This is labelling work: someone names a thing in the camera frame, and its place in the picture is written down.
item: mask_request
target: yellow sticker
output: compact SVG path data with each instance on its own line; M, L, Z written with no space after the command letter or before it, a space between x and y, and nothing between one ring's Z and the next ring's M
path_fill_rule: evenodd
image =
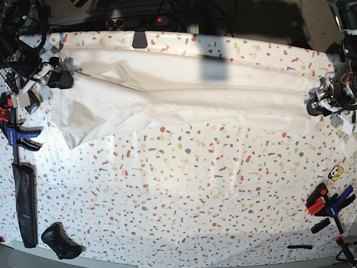
M330 180L337 181L341 176L342 172L344 172L344 169L339 165L335 165L327 177Z

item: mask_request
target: black bar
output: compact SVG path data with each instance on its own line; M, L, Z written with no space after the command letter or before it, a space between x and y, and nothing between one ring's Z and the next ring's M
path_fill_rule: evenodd
M296 250L296 249L303 249L303 250L311 250L313 248L313 246L311 245L289 245L288 248L290 250Z
M339 229L340 235L344 233L344 229L342 228L341 222L338 218L338 216L334 217L334 220L336 222L337 228Z
M15 126L17 121L17 116L16 116L16 108L11 107L10 108L10 124ZM13 163L15 165L20 164L20 159L18 157L18 148L17 147L12 147L13 148Z
M326 218L323 221L316 223L312 228L311 228L311 232L312 233L317 233L319 231L321 231L322 229L324 229L326 226L328 226L330 224L330 219Z
M16 213L23 244L26 248L37 245L35 217L35 176L33 169L12 164L15 180Z

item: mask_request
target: black handle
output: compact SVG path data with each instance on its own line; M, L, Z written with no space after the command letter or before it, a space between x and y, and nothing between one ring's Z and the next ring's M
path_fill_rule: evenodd
M356 195L353 194L350 197L348 197L345 201L341 203L341 205L338 207L339 210L347 207L349 204L351 204L354 200L356 199Z
M322 229L324 229L326 226L328 226L330 224L330 219L326 218L323 221L315 224L312 228L311 228L311 232L312 233L317 233L319 231L321 231Z
M344 233L344 229L342 228L342 224L338 218L338 216L334 217L335 223L337 228L339 229L340 235L342 235Z
M303 249L303 250L311 250L313 248L312 245L289 245L288 248L290 250Z
M33 194L35 176L29 166L12 164L16 191L16 213L23 244L27 248L37 245L35 197Z
M306 204L307 207L311 207L312 205L314 205L315 201L319 198L319 197L324 197L325 201L327 198L327 194L328 194L329 190L326 187L325 183L320 183L316 189L312 192L312 194L310 194L310 196L307 198L306 200Z
M34 144L30 141L28 141L27 139L22 139L20 142L17 143L18 145L20 145L22 148L32 151L32 152L37 152L39 149L41 149L41 146Z

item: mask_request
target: robotic arm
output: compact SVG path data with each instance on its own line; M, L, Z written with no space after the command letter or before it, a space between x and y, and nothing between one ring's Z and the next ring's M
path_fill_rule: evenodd
M322 78L322 86L308 102L307 111L312 116L335 114L342 120L342 130L352 135L357 132L357 1L329 0L329 5L337 26L345 35L340 58L342 62L350 60L351 71L343 74L337 82Z

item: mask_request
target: patterned table cover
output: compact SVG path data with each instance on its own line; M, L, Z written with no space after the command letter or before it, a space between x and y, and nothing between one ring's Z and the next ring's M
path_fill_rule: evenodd
M318 79L346 68L317 51L230 37L146 32L143 51L214 57L227 64L287 71ZM43 57L64 48L122 49L133 32L54 33ZM37 36L24 40L36 46ZM356 186L356 164L339 149L329 119L315 136L196 123L112 135L70 151L44 101L25 126L42 126L39 152L20 149L36 167L39 237L60 221L82 257L139 267L264 265L315 259L338 252L331 224L310 228L305 200L339 164L345 170L329 190ZM0 234L21 241L15 210L12 149L0 138ZM356 202L340 218L349 229ZM289 250L311 244L313 250ZM38 247L48 248L41 241Z

